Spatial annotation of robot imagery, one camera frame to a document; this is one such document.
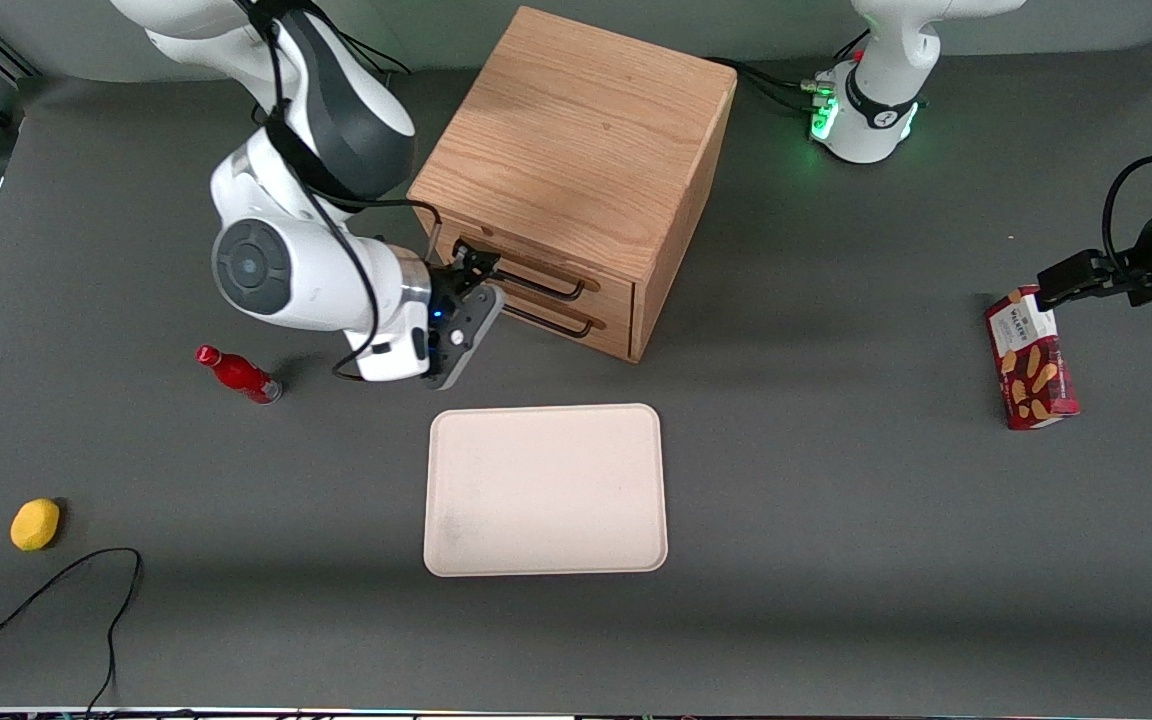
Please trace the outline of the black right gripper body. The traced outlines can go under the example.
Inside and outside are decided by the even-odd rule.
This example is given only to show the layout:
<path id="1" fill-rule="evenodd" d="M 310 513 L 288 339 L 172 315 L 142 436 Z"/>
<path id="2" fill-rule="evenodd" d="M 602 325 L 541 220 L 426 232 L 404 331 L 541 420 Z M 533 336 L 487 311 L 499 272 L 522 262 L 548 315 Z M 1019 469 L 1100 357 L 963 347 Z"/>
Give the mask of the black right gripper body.
<path id="1" fill-rule="evenodd" d="M 452 293 L 449 266 L 431 266 L 429 301 L 429 370 L 426 386 L 449 386 L 472 346 L 473 323 L 479 319 L 477 287 L 467 293 Z"/>

